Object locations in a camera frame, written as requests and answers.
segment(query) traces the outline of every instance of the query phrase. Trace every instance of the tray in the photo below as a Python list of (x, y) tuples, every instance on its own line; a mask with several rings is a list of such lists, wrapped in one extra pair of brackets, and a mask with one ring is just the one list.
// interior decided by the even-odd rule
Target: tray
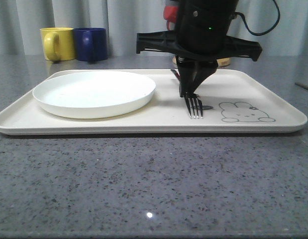
[[(90, 70), (68, 70), (47, 79)], [(219, 69), (196, 93), (203, 119), (190, 119), (178, 80), (170, 70), (116, 70), (144, 74), (156, 83), (144, 107), (116, 117), (69, 119), (44, 111), (28, 92), (0, 112), (0, 132), (9, 135), (109, 133), (286, 133), (302, 129), (307, 117), (243, 72)]]

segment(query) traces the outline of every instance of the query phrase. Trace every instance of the silver fork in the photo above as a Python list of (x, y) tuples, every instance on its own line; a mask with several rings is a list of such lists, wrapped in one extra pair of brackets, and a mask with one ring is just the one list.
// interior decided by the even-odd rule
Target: silver fork
[[(170, 69), (171, 72), (176, 76), (178, 80), (180, 80), (180, 75), (178, 72), (174, 69)], [(186, 106), (189, 112), (189, 117), (192, 119), (203, 119), (204, 118), (204, 112), (203, 112), (203, 103), (199, 99), (199, 95), (195, 93), (185, 93), (184, 99), (186, 102)]]

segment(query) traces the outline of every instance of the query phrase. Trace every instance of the mug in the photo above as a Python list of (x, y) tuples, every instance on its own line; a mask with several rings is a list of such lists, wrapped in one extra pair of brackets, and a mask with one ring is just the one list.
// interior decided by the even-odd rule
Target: mug
[(44, 58), (49, 61), (66, 61), (75, 59), (73, 28), (41, 28)]
[(106, 29), (74, 28), (76, 59), (79, 61), (101, 61), (107, 59)]

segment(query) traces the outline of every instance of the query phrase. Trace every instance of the speckled gray surface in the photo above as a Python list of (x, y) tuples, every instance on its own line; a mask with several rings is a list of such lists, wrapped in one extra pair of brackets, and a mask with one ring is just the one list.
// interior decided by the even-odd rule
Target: speckled gray surface
[[(169, 69), (170, 60), (0, 56), (0, 111), (60, 70)], [(308, 117), (308, 91), (294, 85), (308, 82), (308, 57), (233, 59), (228, 68)], [(136, 236), (308, 238), (308, 124), (264, 135), (0, 133), (0, 238)]]

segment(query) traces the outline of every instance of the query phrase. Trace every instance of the black cable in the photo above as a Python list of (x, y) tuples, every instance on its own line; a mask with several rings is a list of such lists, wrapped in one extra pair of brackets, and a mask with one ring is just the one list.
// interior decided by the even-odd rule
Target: black cable
[(270, 31), (272, 31), (272, 30), (278, 25), (278, 23), (279, 23), (279, 21), (280, 21), (280, 17), (281, 17), (280, 9), (279, 9), (279, 6), (278, 6), (276, 0), (272, 0), (272, 1), (273, 1), (273, 3), (274, 3), (275, 7), (276, 7), (277, 10), (278, 10), (278, 19), (277, 19), (277, 21), (275, 22), (275, 24), (274, 24), (270, 29), (268, 29), (268, 30), (266, 30), (266, 31), (264, 31), (264, 32), (256, 33), (256, 32), (251, 31), (251, 30), (249, 29), (249, 27), (248, 27), (248, 24), (247, 24), (247, 22), (246, 22), (246, 19), (245, 19), (244, 14), (243, 14), (243, 13), (240, 13), (240, 12), (235, 12), (236, 15), (239, 15), (239, 16), (242, 18), (242, 21), (243, 21), (245, 27), (247, 28), (247, 30), (248, 30), (252, 35), (255, 35), (255, 36), (263, 36), (263, 35), (269, 33)]
[(300, 83), (300, 82), (295, 82), (295, 84), (296, 84), (297, 86), (302, 87), (303, 89), (308, 90), (308, 85), (302, 84), (302, 83)]

